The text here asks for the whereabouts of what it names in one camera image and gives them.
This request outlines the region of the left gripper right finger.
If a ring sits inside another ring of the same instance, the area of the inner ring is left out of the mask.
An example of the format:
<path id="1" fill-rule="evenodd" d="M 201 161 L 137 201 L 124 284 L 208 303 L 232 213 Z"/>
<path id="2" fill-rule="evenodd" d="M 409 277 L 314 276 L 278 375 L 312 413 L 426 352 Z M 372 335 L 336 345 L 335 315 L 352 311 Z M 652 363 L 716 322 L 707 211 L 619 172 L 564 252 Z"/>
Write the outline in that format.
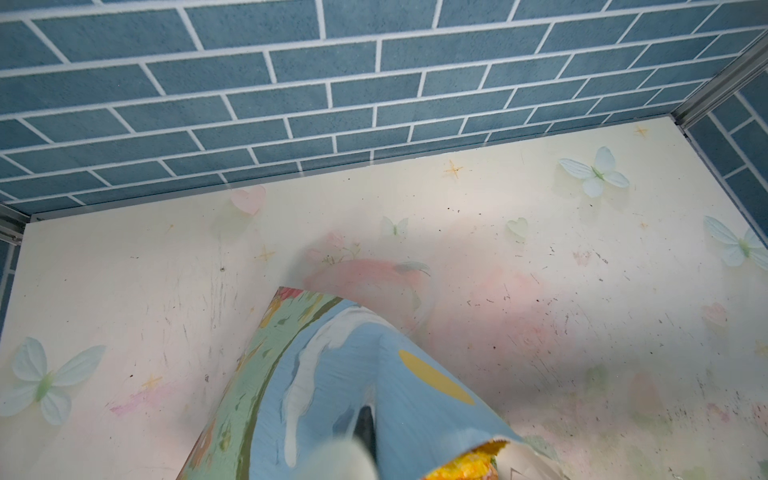
<path id="1" fill-rule="evenodd" d="M 373 462 L 377 461 L 376 426 L 374 411 L 370 405 L 364 405 L 358 413 L 353 436 L 363 445 Z"/>

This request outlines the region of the yellow snack packet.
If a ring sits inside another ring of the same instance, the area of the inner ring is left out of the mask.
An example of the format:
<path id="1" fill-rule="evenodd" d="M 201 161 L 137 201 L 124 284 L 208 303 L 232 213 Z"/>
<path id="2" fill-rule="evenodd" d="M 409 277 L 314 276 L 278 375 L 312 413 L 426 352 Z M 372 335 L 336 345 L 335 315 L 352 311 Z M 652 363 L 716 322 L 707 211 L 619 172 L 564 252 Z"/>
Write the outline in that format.
<path id="1" fill-rule="evenodd" d="M 495 480 L 496 457 L 507 441 L 495 440 L 468 451 L 428 473 L 423 480 Z"/>

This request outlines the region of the colourful paper gift bag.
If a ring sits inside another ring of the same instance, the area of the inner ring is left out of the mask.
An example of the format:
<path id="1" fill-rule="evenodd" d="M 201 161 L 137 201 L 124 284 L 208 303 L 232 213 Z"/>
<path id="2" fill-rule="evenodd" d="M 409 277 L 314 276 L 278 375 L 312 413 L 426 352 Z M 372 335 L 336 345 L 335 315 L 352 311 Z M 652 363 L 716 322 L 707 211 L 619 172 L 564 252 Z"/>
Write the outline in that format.
<path id="1" fill-rule="evenodd" d="M 423 479 L 495 440 L 498 479 L 560 479 L 483 400 L 395 326 L 353 301 L 282 287 L 184 466 L 183 479 L 297 479 L 322 443 L 376 426 L 378 479 Z"/>

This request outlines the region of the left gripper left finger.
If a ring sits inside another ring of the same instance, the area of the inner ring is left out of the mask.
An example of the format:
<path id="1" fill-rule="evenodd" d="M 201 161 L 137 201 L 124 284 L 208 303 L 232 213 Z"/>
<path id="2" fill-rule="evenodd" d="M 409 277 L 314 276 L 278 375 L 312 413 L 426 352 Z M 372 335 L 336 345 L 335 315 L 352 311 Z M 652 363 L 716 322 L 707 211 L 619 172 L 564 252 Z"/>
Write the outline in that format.
<path id="1" fill-rule="evenodd" d="M 299 480 L 377 480 L 372 456 L 357 439 L 322 443 L 297 468 Z"/>

